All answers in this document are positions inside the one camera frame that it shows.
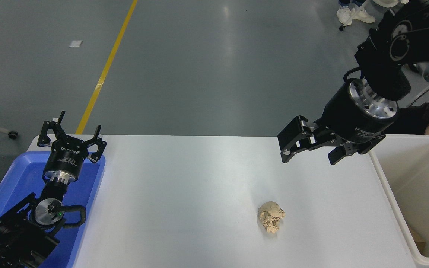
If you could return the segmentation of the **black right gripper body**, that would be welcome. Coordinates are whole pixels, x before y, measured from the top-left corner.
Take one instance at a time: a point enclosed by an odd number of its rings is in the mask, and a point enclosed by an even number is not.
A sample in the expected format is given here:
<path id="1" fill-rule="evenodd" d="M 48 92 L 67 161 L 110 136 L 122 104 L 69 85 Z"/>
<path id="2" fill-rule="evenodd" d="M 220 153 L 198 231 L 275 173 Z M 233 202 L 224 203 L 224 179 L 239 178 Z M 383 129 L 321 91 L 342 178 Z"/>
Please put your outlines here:
<path id="1" fill-rule="evenodd" d="M 318 122 L 342 139 L 371 141 L 398 118 L 398 104 L 375 93 L 369 83 L 344 83 L 324 108 Z"/>

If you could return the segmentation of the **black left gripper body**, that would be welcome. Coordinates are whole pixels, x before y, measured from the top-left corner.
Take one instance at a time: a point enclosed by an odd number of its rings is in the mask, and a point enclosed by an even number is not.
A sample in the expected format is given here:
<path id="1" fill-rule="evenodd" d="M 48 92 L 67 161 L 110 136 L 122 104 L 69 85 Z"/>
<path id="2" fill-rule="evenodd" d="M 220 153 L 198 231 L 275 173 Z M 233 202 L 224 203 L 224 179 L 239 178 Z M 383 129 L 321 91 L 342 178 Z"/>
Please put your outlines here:
<path id="1" fill-rule="evenodd" d="M 51 146 L 51 153 L 43 173 L 50 176 L 52 173 L 65 172 L 71 176 L 79 176 L 85 158 L 88 156 L 87 147 L 83 141 L 72 136 L 66 140 L 58 139 Z"/>

